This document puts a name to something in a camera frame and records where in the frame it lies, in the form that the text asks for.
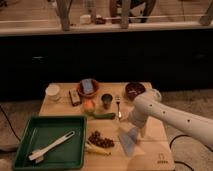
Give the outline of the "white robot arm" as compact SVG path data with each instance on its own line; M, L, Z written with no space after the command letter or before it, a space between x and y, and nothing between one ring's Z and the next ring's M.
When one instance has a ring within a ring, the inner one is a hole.
M213 119L163 104L162 96L156 89L148 89L142 93L131 90L127 97L133 104L128 120L136 127L143 128L147 119L153 117L185 132L213 149Z

